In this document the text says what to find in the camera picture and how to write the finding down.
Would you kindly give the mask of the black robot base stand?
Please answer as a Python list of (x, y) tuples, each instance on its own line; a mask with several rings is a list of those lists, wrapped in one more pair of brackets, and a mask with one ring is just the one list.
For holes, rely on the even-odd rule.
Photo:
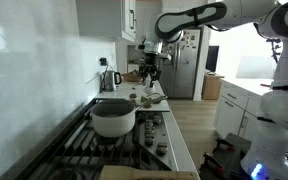
[(288, 180), (288, 135), (259, 133), (248, 141), (228, 134), (216, 141), (212, 155), (204, 154), (202, 180)]

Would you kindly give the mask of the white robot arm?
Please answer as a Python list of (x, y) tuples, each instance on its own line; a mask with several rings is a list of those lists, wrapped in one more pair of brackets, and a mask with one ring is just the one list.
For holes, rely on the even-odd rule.
[(251, 23), (259, 36), (278, 40), (283, 50), (271, 84), (258, 96), (257, 128), (241, 167), (252, 180), (288, 180), (288, 1), (221, 0), (182, 12), (153, 15), (142, 47), (151, 71), (164, 43), (176, 43), (183, 31), (205, 25), (215, 31)]

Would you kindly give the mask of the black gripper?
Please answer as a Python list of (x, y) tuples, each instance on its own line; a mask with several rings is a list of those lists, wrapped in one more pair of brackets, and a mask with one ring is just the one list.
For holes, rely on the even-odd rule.
[(146, 85), (148, 75), (151, 76), (149, 87), (153, 88), (158, 81), (158, 77), (161, 74), (161, 70), (158, 68), (158, 55), (154, 53), (145, 53), (144, 61), (140, 65), (141, 84)]

